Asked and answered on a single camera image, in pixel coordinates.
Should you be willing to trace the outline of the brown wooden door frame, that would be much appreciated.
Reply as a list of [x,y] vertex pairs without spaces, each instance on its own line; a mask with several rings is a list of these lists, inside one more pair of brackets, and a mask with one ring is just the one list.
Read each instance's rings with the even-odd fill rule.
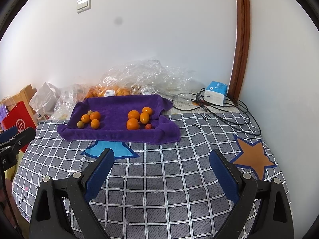
[[251,13],[250,0],[236,0],[237,6],[237,30],[234,63],[228,89],[228,97],[233,101],[238,101],[244,81],[247,66]]

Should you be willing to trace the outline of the oval orange kumquat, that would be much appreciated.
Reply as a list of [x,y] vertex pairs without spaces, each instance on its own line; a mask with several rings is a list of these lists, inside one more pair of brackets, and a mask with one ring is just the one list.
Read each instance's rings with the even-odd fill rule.
[[150,120],[150,115],[147,112],[142,112],[140,114],[140,122],[144,125],[148,124]]
[[153,114],[153,109],[151,107],[143,107],[142,112],[151,116]]

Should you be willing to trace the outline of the wooden chair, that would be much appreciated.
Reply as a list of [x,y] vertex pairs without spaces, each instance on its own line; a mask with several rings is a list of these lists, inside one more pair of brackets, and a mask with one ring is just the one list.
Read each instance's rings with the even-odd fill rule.
[[22,101],[27,109],[27,112],[31,117],[34,117],[35,111],[29,105],[32,97],[37,92],[37,88],[33,88],[32,85],[27,85],[23,89],[20,90],[19,93],[14,96],[7,96],[1,100],[1,104],[4,105],[9,111],[12,110],[15,106],[17,106],[18,102]]

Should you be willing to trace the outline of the oval orange kumquat front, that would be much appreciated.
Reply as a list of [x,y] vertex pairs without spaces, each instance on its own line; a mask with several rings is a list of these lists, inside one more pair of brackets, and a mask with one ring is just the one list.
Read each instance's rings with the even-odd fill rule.
[[150,120],[150,115],[147,112],[142,112],[140,114],[140,122],[144,125],[148,124]]

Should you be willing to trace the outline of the red paper shopping bag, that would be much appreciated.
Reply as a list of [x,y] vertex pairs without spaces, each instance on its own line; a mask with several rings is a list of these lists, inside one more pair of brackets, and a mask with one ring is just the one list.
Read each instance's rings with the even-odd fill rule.
[[17,106],[10,110],[8,119],[8,129],[12,126],[16,126],[19,132],[28,127],[36,129],[33,118],[27,112],[27,109],[22,101],[18,102]]

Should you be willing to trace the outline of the green-yellow small fruit front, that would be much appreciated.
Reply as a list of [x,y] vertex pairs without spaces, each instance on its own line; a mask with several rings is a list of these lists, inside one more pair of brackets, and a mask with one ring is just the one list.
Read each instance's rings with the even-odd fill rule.
[[78,127],[78,128],[84,128],[84,122],[78,121],[78,122],[77,122],[77,127]]

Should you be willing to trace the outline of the white plastic bag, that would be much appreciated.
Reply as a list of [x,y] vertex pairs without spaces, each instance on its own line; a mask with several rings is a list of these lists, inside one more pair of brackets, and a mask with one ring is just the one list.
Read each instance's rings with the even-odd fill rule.
[[50,117],[58,99],[61,90],[50,83],[44,83],[40,89],[33,95],[29,102],[29,106],[41,117]]

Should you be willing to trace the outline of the white blue box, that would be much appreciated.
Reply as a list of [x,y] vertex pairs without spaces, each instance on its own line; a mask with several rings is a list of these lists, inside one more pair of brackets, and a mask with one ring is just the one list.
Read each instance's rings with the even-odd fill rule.
[[204,91],[204,100],[217,106],[223,106],[227,90],[227,84],[212,81]]

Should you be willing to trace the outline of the clear plastic bag left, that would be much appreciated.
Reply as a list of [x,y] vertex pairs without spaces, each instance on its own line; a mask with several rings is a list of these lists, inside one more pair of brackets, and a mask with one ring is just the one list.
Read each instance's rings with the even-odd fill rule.
[[50,120],[70,119],[75,105],[85,99],[89,89],[90,86],[86,84],[73,84],[62,88]]

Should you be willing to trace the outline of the large orange mandarin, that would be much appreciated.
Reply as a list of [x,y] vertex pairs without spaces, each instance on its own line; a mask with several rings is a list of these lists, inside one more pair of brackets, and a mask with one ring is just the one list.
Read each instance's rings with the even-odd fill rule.
[[140,123],[137,119],[131,118],[128,119],[126,123],[127,130],[137,130],[140,128]]

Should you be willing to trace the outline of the white wall switch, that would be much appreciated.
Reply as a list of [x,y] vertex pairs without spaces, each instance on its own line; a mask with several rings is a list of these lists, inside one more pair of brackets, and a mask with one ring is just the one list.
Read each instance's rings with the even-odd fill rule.
[[90,9],[91,9],[91,0],[78,0],[76,2],[76,12],[78,14]]

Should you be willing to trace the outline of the grey checkered table cloth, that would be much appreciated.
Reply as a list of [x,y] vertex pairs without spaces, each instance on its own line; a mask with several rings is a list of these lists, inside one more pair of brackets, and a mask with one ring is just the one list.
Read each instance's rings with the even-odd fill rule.
[[[221,122],[227,118],[230,127]],[[213,238],[230,213],[227,199],[210,164],[218,149],[227,160],[240,155],[236,138],[262,144],[256,127],[240,113],[169,115],[181,140],[151,145],[124,144],[95,199],[90,202],[111,238]],[[31,218],[41,180],[63,179],[94,160],[92,141],[66,141],[58,120],[39,123],[13,182],[13,196],[26,219]]]

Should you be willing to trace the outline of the clear bag of oranges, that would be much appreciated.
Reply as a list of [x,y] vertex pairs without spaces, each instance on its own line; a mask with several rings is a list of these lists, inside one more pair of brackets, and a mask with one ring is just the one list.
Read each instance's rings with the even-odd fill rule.
[[135,61],[125,66],[110,68],[86,98],[159,94],[174,99],[190,91],[191,73],[176,66],[165,66],[158,59]]

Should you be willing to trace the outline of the purple towel covered tray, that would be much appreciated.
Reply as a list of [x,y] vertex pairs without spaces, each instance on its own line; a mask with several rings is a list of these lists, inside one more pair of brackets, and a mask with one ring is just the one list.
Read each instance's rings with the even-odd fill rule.
[[[150,117],[152,129],[141,126],[138,130],[128,130],[126,123],[129,111],[141,111],[144,107],[153,110]],[[76,104],[69,122],[58,125],[57,132],[67,141],[103,140],[153,145],[175,143],[181,139],[179,127],[162,114],[171,108],[172,102],[158,94],[88,98]],[[100,127],[92,129],[90,125],[85,125],[83,129],[78,128],[77,122],[89,110],[101,114]]]

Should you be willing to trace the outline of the small orange mandarin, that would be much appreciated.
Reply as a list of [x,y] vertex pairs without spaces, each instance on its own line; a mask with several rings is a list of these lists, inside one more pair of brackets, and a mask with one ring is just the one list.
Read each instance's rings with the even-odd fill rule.
[[93,121],[95,119],[100,120],[101,114],[98,111],[91,112],[90,120]]

